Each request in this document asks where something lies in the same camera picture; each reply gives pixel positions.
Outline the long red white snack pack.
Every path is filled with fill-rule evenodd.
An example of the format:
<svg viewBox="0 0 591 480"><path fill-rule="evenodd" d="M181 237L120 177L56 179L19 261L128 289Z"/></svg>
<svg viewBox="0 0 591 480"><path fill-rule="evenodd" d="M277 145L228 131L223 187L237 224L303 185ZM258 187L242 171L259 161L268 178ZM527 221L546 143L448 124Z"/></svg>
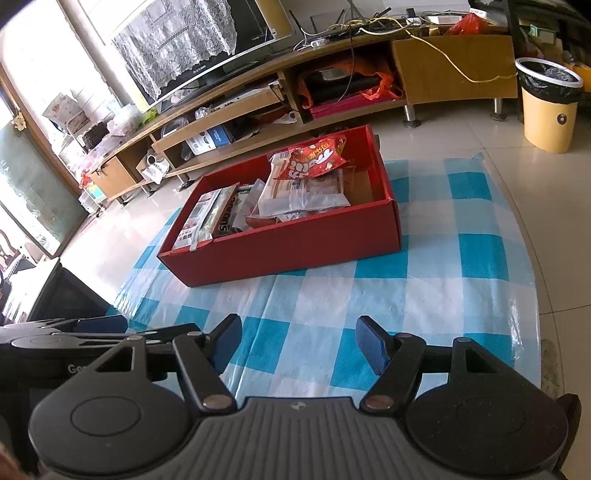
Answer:
<svg viewBox="0 0 591 480"><path fill-rule="evenodd" d="M190 251L194 251L200 243L214 239L213 232L218 220L236 190L238 190L238 184L202 194L184 222L172 249L188 247Z"/></svg>

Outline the red sausage snack pack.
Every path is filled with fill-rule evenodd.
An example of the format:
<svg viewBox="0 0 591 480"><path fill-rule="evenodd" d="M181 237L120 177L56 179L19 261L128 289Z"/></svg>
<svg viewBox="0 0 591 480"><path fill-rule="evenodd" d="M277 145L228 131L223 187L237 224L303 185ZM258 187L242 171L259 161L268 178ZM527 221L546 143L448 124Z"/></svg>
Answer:
<svg viewBox="0 0 591 480"><path fill-rule="evenodd" d="M252 229L259 229L266 226L276 225L280 220L276 217L262 217L259 215L249 215L245 218L245 223Z"/></svg>

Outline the white red text snack bag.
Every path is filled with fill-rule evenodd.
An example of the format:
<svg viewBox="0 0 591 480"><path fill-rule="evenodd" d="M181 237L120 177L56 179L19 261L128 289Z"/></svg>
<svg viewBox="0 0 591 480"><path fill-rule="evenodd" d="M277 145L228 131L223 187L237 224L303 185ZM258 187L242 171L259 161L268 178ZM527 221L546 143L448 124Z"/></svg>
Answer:
<svg viewBox="0 0 591 480"><path fill-rule="evenodd" d="M277 180L270 177L257 202L259 214L263 217L348 206L342 170L302 180Z"/></svg>

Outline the red yellow snack packet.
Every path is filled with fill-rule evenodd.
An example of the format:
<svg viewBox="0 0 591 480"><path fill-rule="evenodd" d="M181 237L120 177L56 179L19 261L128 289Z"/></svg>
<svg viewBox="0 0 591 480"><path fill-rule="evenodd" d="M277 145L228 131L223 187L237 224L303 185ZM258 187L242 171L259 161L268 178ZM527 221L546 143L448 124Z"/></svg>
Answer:
<svg viewBox="0 0 591 480"><path fill-rule="evenodd" d="M281 157L280 172L276 180L315 179L339 169L346 164L342 151L346 136L342 134L322 137L314 143L287 150Z"/></svg>

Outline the green white snack packet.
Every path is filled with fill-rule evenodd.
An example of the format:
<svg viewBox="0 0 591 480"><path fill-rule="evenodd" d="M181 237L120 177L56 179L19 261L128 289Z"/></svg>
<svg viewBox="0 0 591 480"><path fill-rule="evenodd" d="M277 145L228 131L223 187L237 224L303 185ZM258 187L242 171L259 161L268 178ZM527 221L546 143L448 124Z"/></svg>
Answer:
<svg viewBox="0 0 591 480"><path fill-rule="evenodd" d="M219 238L240 232L238 227L233 226L235 218L238 216L238 211L242 208L242 203L245 200L245 192L233 193L228 200L221 218L214 229L213 237Z"/></svg>

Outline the clear grey snack bag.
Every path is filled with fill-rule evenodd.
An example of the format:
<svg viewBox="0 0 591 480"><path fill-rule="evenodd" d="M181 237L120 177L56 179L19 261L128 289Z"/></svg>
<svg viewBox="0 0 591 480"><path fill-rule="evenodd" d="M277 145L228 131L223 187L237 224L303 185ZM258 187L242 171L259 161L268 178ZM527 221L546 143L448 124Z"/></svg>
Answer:
<svg viewBox="0 0 591 480"><path fill-rule="evenodd" d="M235 203L232 205L229 217L229 226L232 233L243 232L249 229L246 218L252 214L257 202L259 202L264 185L266 183L263 180L256 179L256 182L252 185L238 187L235 194Z"/></svg>

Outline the white blue cracker pack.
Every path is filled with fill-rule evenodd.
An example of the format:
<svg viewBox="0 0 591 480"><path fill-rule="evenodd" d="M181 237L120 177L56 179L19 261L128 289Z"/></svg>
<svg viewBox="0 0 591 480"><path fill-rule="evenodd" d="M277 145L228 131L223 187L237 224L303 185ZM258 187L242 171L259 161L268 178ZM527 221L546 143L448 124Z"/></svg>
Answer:
<svg viewBox="0 0 591 480"><path fill-rule="evenodd" d="M280 174L287 167L290 160L290 150L276 152L270 157L270 176L266 183L269 185L280 184L282 187L290 186L293 181L280 179Z"/></svg>

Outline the black speaker box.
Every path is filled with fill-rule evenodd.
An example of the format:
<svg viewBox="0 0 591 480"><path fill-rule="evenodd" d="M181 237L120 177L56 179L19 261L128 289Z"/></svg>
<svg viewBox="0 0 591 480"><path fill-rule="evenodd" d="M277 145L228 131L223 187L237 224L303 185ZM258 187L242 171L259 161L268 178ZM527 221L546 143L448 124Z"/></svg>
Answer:
<svg viewBox="0 0 591 480"><path fill-rule="evenodd" d="M33 303L27 320L77 319L103 316L111 304L56 259L45 267L39 287L30 287Z"/></svg>

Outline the blue white checkered cloth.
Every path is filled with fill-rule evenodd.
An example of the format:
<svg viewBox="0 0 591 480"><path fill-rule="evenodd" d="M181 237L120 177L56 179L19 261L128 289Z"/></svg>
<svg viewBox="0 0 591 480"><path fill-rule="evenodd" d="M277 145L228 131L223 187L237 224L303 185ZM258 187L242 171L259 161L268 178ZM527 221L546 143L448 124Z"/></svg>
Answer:
<svg viewBox="0 0 591 480"><path fill-rule="evenodd" d="M400 251L358 261L189 288L157 258L154 238L115 300L135 331L242 318L223 373L247 396L360 399L375 374L356 319L432 345L469 337L533 383L541 380L535 275L515 216L482 154L386 165L402 218Z"/></svg>

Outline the blue white box on shelf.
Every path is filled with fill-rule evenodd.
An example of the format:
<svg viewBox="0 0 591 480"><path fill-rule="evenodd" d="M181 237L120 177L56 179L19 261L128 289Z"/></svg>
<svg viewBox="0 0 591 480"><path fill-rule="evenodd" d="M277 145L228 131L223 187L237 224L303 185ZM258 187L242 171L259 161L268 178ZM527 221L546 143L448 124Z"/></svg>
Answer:
<svg viewBox="0 0 591 480"><path fill-rule="evenodd" d="M209 151L215 150L219 147L229 145L233 142L232 135L223 125L218 125L199 132L194 137L185 141L190 151L194 155L200 155Z"/></svg>

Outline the orange plastic bag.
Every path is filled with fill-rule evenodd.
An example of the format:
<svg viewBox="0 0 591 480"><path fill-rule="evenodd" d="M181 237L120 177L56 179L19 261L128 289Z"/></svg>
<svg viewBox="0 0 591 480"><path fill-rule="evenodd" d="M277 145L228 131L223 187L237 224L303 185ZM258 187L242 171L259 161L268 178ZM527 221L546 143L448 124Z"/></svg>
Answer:
<svg viewBox="0 0 591 480"><path fill-rule="evenodd" d="M298 75L295 87L301 106L308 110L356 97L369 103L405 98L399 76L388 62L363 57L311 67Z"/></svg>

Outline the wooden TV stand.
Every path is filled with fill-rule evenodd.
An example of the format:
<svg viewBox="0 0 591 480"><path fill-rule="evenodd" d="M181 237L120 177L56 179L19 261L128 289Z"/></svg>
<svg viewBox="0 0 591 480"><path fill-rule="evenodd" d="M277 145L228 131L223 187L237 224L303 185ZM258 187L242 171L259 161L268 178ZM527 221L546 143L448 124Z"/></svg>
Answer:
<svg viewBox="0 0 591 480"><path fill-rule="evenodd" d="M311 110L301 106L298 75L324 62L355 57L388 62L405 98L369 103L356 97ZM491 99L500 116L500 103L518 95L513 62L513 41L507 34L432 36L426 27L360 35L283 54L158 115L98 156L82 177L108 199L121 199L149 185L139 171L148 153L168 165L165 177L187 184L188 175L197 169L397 107L404 108L411 128L420 124L414 109L421 104ZM228 129L233 142L194 155L185 141L218 125Z"/></svg>

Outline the yellow trash bin black liner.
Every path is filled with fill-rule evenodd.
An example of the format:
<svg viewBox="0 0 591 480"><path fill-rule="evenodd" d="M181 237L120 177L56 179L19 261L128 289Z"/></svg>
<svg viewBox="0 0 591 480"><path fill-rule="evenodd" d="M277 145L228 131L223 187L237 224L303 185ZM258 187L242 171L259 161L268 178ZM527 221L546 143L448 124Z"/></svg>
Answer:
<svg viewBox="0 0 591 480"><path fill-rule="evenodd" d="M540 58L515 60L522 91L525 138L554 154L571 145L584 80L575 71Z"/></svg>

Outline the television with lace cover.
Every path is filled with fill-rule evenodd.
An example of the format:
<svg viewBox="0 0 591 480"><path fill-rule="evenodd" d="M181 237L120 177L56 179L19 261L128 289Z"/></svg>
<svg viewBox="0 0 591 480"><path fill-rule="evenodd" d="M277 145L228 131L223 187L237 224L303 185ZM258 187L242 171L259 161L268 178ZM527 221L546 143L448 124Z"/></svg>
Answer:
<svg viewBox="0 0 591 480"><path fill-rule="evenodd" d="M293 33L280 1L146 1L111 43L153 105L218 65Z"/></svg>

